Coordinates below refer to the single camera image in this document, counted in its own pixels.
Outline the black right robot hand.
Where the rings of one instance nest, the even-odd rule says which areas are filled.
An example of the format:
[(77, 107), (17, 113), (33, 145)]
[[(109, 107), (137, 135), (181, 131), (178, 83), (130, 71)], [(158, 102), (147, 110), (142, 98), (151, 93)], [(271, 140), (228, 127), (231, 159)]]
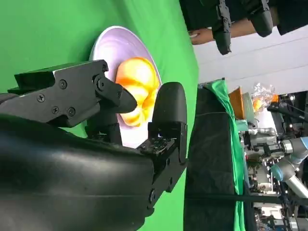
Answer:
[(135, 231), (187, 166), (183, 86), (163, 84), (148, 138), (124, 147), (118, 113), (134, 97), (104, 60), (15, 75), (0, 96), (3, 231)]

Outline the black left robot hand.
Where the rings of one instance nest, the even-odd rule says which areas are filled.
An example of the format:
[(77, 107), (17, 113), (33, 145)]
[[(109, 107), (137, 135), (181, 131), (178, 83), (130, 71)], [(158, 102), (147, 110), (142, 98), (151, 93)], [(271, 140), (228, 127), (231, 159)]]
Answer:
[(231, 15), (228, 5), (240, 9), (261, 37), (272, 33), (273, 21), (267, 0), (203, 0), (213, 38), (222, 55), (231, 52)]

